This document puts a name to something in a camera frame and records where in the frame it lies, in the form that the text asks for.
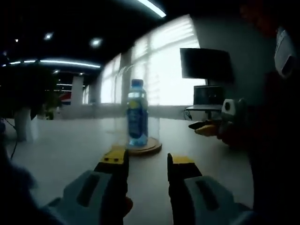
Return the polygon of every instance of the water bottle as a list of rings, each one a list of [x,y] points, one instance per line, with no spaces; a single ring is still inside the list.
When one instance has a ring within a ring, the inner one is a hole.
[[[143,80],[133,79],[127,99],[129,146],[142,147],[148,142],[148,101]]]

